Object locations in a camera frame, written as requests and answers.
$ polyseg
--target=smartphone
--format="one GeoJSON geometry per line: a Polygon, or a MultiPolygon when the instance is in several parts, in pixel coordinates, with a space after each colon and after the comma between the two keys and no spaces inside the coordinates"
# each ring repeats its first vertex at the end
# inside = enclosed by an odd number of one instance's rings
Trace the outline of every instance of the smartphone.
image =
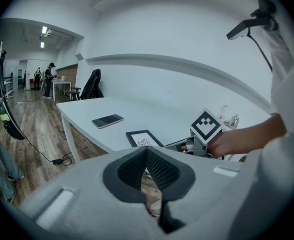
{"type": "Polygon", "coordinates": [[[113,114],[113,115],[109,115],[109,116],[105,116],[99,119],[95,119],[92,120],[91,122],[98,128],[104,128],[107,127],[109,125],[113,125],[117,122],[120,122],[123,120],[123,117],[117,115],[117,114],[113,114]]]}

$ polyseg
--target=black chair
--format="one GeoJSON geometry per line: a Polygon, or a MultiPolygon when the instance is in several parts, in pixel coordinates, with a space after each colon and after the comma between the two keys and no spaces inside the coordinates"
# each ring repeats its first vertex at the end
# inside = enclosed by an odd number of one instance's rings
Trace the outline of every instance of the black chair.
{"type": "Polygon", "coordinates": [[[81,88],[71,87],[70,89],[74,89],[74,90],[65,91],[65,93],[66,94],[71,94],[72,95],[72,100],[79,101],[80,100],[80,92],[79,92],[79,90],[81,90],[81,88]]]}

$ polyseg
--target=sneaker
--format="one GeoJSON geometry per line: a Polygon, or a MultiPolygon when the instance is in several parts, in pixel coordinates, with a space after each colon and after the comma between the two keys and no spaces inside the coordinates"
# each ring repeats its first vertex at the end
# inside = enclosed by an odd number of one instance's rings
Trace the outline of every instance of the sneaker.
{"type": "Polygon", "coordinates": [[[13,197],[11,197],[11,198],[6,198],[6,200],[9,202],[9,203],[13,203],[13,199],[16,197],[16,192],[13,194],[13,197]]]}
{"type": "Polygon", "coordinates": [[[25,176],[22,175],[20,178],[13,178],[10,174],[8,174],[8,180],[11,181],[11,182],[15,182],[17,180],[21,180],[23,179],[25,176]]]}

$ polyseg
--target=black shirt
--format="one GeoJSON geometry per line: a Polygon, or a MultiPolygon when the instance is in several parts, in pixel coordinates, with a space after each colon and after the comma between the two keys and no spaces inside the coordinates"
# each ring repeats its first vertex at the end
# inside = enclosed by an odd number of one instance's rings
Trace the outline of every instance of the black shirt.
{"type": "Polygon", "coordinates": [[[47,75],[51,76],[51,69],[47,67],[46,69],[46,81],[51,81],[52,78],[51,77],[47,77],[47,75]]]}

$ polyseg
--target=white table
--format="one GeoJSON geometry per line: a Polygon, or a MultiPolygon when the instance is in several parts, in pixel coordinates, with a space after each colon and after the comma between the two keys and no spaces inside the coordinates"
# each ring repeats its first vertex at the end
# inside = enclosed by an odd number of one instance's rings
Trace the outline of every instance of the white table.
{"type": "Polygon", "coordinates": [[[56,101],[56,91],[55,91],[55,85],[70,85],[69,90],[71,91],[71,82],[67,80],[61,80],[61,79],[54,79],[52,80],[52,85],[53,85],[53,101],[56,101]]]}
{"type": "Polygon", "coordinates": [[[70,124],[106,152],[131,148],[126,132],[149,130],[164,146],[190,136],[193,118],[157,103],[115,97],[77,100],[57,104],[66,138],[76,162],[80,161],[70,124]],[[118,114],[123,121],[103,129],[94,119],[118,114]]]}

